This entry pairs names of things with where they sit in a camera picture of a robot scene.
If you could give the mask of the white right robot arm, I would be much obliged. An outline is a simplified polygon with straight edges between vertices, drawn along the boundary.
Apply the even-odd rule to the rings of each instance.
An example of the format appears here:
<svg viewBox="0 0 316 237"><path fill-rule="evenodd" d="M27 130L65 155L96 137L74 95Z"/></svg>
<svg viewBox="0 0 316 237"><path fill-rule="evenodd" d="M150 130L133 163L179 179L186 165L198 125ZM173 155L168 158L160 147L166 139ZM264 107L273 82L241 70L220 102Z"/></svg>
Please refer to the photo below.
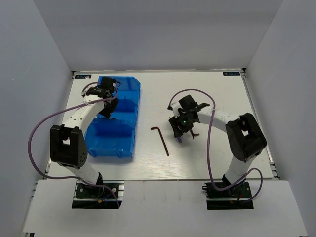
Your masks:
<svg viewBox="0 0 316 237"><path fill-rule="evenodd" d="M223 186L211 184L217 191L223 191L227 196L234 197L241 191L240 184L250 172L250 166L255 158L267 146L267 140L253 114L233 115L216 109L215 104L198 104L191 95L178 102L170 101L168 110L173 112L169 119L175 139L191 131L195 123L206 124L208 137L212 128L226 133L230 150L233 154L230 166L223 175Z"/></svg>

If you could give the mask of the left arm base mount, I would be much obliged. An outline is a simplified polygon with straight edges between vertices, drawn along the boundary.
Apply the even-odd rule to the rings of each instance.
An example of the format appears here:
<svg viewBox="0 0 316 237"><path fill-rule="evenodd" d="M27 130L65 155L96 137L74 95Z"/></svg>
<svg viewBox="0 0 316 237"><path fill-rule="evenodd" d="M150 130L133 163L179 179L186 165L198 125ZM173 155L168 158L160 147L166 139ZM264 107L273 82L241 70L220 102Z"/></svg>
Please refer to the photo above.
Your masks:
<svg viewBox="0 0 316 237"><path fill-rule="evenodd" d="M124 181L104 182L115 194L119 205L123 201ZM72 209L118 209L117 202L106 188L97 188L77 182L72 201Z"/></svg>

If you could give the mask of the brown hex key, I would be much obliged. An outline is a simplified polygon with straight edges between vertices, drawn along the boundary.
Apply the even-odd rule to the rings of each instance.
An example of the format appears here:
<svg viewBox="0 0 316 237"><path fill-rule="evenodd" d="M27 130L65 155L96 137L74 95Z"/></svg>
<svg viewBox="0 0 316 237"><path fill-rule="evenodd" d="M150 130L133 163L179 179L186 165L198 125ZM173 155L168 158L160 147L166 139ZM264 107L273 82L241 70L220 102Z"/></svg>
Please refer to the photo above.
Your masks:
<svg viewBox="0 0 316 237"><path fill-rule="evenodd" d="M195 139L196 137L200 136L199 133L194 133L194 131L192 129L190 129L190 134L191 134L193 139Z"/></svg>
<svg viewBox="0 0 316 237"><path fill-rule="evenodd" d="M151 127L150 130L151 130L151 131L153 131L153 130L157 130L157 131L158 131L159 136L160 136L160 139L161 139L162 144L163 144L163 147L164 147L164 149L165 149L165 151L166 151L166 155L167 155L167 156L170 156L169 150L168 150L168 148L167 148L167 145L166 145L166 143L165 143L165 140L164 140L164 137L163 137L163 135L162 135L162 132L161 132L160 128L157 127L157 126L155 126L155 127Z"/></svg>

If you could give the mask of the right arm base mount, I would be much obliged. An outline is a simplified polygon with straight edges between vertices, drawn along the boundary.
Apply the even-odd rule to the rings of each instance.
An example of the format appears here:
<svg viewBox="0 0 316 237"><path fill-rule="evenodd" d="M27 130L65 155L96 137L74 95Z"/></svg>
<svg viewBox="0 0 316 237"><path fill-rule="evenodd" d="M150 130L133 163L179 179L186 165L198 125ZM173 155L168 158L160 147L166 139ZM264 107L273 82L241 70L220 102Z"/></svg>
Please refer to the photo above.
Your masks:
<svg viewBox="0 0 316 237"><path fill-rule="evenodd" d="M208 210L251 210L254 209L248 182L224 191L214 189L212 183L205 183L202 190L206 194Z"/></svg>

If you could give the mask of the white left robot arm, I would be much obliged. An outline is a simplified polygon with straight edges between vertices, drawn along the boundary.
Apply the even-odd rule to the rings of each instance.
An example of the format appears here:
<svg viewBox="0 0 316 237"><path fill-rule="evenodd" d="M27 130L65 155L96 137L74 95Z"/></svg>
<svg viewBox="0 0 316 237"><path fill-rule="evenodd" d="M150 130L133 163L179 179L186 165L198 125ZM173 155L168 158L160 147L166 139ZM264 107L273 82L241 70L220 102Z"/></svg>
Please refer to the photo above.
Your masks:
<svg viewBox="0 0 316 237"><path fill-rule="evenodd" d="M87 161L88 150L84 135L98 114L109 118L119 99L116 98L120 82L103 77L95 87L81 92L82 104L62 124L50 129L50 158L71 171L82 182L89 183L87 191L93 197L104 192L102 175Z"/></svg>

